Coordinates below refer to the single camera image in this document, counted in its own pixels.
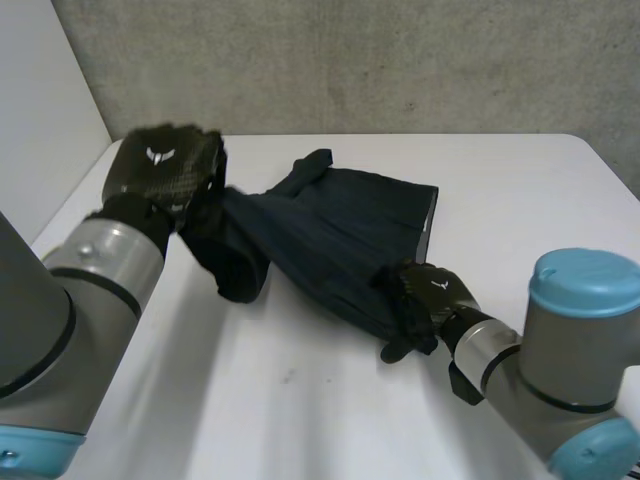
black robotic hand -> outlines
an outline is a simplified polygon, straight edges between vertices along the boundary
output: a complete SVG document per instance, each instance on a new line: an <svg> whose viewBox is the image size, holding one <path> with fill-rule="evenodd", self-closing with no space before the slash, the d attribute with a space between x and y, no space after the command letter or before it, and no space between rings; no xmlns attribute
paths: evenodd
<svg viewBox="0 0 640 480"><path fill-rule="evenodd" d="M219 132L170 124L131 132L122 142L102 192L105 206L126 194L161 209L180 230L193 202L224 186L226 154Z"/></svg>
<svg viewBox="0 0 640 480"><path fill-rule="evenodd" d="M372 286L387 297L400 334L382 350L395 363L412 350L427 355L438 345L440 327L461 308L478 309L473 295L455 273L431 264L405 261L381 269Z"/></svg>

black band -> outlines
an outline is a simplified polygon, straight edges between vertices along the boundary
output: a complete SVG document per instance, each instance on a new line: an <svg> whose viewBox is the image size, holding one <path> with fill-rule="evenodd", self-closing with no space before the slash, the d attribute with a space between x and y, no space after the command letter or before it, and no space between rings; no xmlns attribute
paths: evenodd
<svg viewBox="0 0 640 480"><path fill-rule="evenodd" d="M531 392L535 397L545 403L548 403L549 405L553 405L554 407L561 408L562 410L567 410L569 412L602 413L611 410L618 400L617 398L614 398L610 402L604 403L602 405L580 405L579 403L567 403L563 402L562 400L558 400L557 398L553 398L546 393L538 390L536 387L531 385L526 378L524 378L524 375L522 375L522 372L520 370L518 370L518 376L520 377L522 384L527 387L527 390L529 390L529 392Z"/></svg>
<svg viewBox="0 0 640 480"><path fill-rule="evenodd" d="M42 375L47 370L47 368L49 368L51 364L57 360L57 358L65 350L65 348L67 348L69 340L71 340L73 332L76 328L76 309L69 294L66 291L65 294L67 295L67 299L69 300L69 314L67 315L67 324L62 330L60 337L58 337L56 343L54 343L51 350L49 350L49 353L47 353L39 362L37 362L33 367L20 375L18 378L13 380L11 383L2 385L0 387L0 398L8 397L9 395L17 392L21 388L33 382L36 378Z"/></svg>
<svg viewBox="0 0 640 480"><path fill-rule="evenodd" d="M127 289L118 285L113 280L109 280L101 275L97 275L86 270L78 270L77 268L54 268L50 271L54 277L75 278L78 280L84 280L85 282L92 283L100 288L113 293L116 297L122 300L131 309L137 320L140 320L142 315L142 308L133 295L129 293Z"/></svg>
<svg viewBox="0 0 640 480"><path fill-rule="evenodd" d="M489 377L496 369L498 365L502 363L502 361L520 351L520 344L512 345L509 348L505 348L498 355L496 355L493 360L489 362L487 368L484 369L484 373L482 374L482 380L480 380L480 390L482 391L482 395L486 395L487 393L487 383L489 383Z"/></svg>

white wall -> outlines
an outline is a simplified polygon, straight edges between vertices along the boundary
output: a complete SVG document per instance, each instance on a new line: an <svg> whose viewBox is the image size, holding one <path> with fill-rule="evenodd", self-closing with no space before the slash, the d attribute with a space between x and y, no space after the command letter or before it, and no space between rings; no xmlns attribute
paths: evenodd
<svg viewBox="0 0 640 480"><path fill-rule="evenodd" d="M48 0L0 0L0 211L31 243L111 143Z"/></svg>

black fabric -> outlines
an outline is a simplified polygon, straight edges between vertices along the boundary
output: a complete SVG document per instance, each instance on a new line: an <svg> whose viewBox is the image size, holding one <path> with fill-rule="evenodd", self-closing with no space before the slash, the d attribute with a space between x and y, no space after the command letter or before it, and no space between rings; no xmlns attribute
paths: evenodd
<svg viewBox="0 0 640 480"><path fill-rule="evenodd" d="M382 266L415 259L426 246L438 189L332 163L330 150L317 150L264 194L226 188L215 228L180 233L230 300L255 299L272 261L336 315L395 339L404 327L370 281Z"/></svg>

light blue joint cap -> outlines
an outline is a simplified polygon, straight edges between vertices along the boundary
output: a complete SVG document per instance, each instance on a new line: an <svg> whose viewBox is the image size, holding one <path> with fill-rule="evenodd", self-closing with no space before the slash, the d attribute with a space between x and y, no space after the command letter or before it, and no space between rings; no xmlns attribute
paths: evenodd
<svg viewBox="0 0 640 480"><path fill-rule="evenodd" d="M0 425L0 478L58 478L84 441L83 435Z"/></svg>
<svg viewBox="0 0 640 480"><path fill-rule="evenodd" d="M536 263L529 294L565 317L616 317L640 307L640 266L603 250L554 250Z"/></svg>
<svg viewBox="0 0 640 480"><path fill-rule="evenodd" d="M640 435L626 418L614 418L565 442L548 467L562 480L620 480L639 458Z"/></svg>

